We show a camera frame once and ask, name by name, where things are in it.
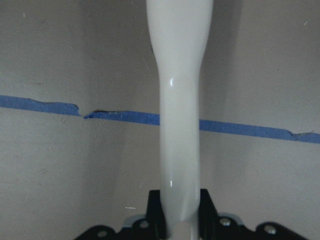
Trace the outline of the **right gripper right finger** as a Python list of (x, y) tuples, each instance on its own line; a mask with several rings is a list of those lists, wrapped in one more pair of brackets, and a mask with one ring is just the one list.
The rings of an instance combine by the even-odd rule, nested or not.
[(255, 230), (248, 229), (234, 217), (218, 213), (209, 191), (200, 190), (198, 210), (200, 238), (203, 240), (305, 240), (295, 231), (272, 221), (260, 223)]

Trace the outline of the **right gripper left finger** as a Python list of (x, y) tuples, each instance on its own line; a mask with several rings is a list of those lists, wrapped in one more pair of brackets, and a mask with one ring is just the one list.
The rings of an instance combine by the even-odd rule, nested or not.
[(77, 240), (164, 240), (165, 217), (160, 191), (148, 193), (146, 213), (116, 232), (106, 225), (95, 225), (76, 237)]

